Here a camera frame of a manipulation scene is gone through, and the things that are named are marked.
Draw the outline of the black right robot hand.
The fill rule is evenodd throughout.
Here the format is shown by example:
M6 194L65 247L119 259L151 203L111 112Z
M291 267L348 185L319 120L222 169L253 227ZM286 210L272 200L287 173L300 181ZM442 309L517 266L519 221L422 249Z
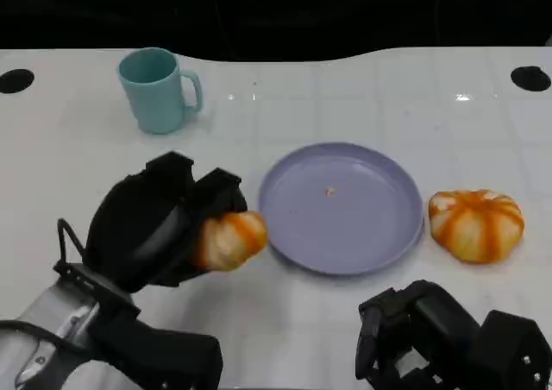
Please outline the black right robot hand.
M492 310L478 323L445 289L417 280L359 306L355 376L374 389L549 389L537 323Z

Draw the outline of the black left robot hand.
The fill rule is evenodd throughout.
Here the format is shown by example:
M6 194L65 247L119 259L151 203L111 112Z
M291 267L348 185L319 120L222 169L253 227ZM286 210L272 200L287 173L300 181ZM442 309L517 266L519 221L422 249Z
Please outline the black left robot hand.
M202 229L248 205L240 177L216 168L194 179L192 166L168 152L115 184L91 220L83 263L126 293L213 271L199 255Z

